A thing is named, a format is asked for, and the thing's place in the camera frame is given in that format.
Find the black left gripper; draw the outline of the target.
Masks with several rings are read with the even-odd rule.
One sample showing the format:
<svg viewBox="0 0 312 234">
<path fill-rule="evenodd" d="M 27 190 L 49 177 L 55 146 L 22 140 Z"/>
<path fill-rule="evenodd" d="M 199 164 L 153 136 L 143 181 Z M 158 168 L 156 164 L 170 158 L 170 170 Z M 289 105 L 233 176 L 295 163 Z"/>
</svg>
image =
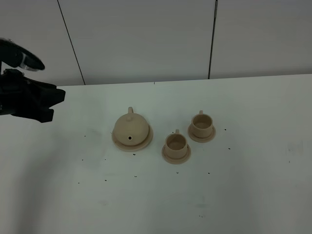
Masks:
<svg viewBox="0 0 312 234">
<path fill-rule="evenodd" d="M 51 122 L 50 107 L 65 100 L 66 92 L 57 86 L 35 81 L 17 69 L 5 69 L 0 76 L 0 115 Z"/>
</svg>

